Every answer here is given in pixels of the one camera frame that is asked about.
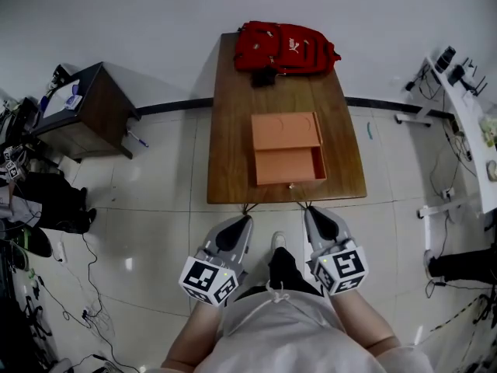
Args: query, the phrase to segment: black shoe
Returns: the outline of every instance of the black shoe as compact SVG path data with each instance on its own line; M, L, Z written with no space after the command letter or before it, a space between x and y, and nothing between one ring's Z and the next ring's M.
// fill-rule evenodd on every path
M86 197L88 196L88 188L81 188L81 209L86 211Z
M96 218L96 209L95 208L90 209L90 211L88 212L88 218L90 220L90 224L92 224L95 221L95 218Z

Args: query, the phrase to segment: white tiled floor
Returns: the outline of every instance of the white tiled floor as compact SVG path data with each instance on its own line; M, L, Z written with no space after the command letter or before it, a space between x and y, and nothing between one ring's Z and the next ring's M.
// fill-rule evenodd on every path
M435 364L447 348L449 332L429 336L429 331L478 295L478 291L437 288L430 299L425 296L423 252L427 245L438 253L442 249L445 218L422 221L415 212L437 201L429 174L438 151L447 143L442 123L436 121L431 128L398 125L389 111L359 107L349 111L368 195L316 204L342 216L364 246L370 275L360 289L363 296L403 342L421 343ZM190 314L189 299L177 284L185 259L195 253L213 225L239 214L240 206L206 203L209 109L151 115L132 125L150 145L144 148L127 139L132 160L120 156L86 159L81 165L64 160L62 167L75 187L88 187L89 203L98 208L96 222L85 238L98 255L92 265L92 282L102 292L112 318L112 324L105 322L109 329L104 335L113 343L118 361L150 367L160 364ZM445 148L433 175L437 189L452 183L455 164L452 152ZM464 192L459 178L462 170L456 192ZM302 210L296 204L267 204L251 215L255 231L245 269L254 270L269 251L273 232L284 230L288 249L310 278L304 263L310 249ZM472 211L452 212L445 253L486 247L482 228L482 218L477 219ZM93 257L81 236L47 234L53 246L63 241L68 263L30 256L31 267L76 317L86 306L98 307L87 271ZM16 283L22 300L29 280L17 273ZM89 353L109 357L107 344L76 322L66 321L61 307L43 289L39 303L45 305L44 319L54 332L51 343L59 357L69 357L74 363ZM467 322L471 312L459 319ZM90 370L93 362L86 363L80 371Z

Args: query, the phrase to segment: cardboard box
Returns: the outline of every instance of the cardboard box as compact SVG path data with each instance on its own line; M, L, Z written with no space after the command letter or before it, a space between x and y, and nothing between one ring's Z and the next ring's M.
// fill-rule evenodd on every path
M316 112L252 115L257 185L326 180Z

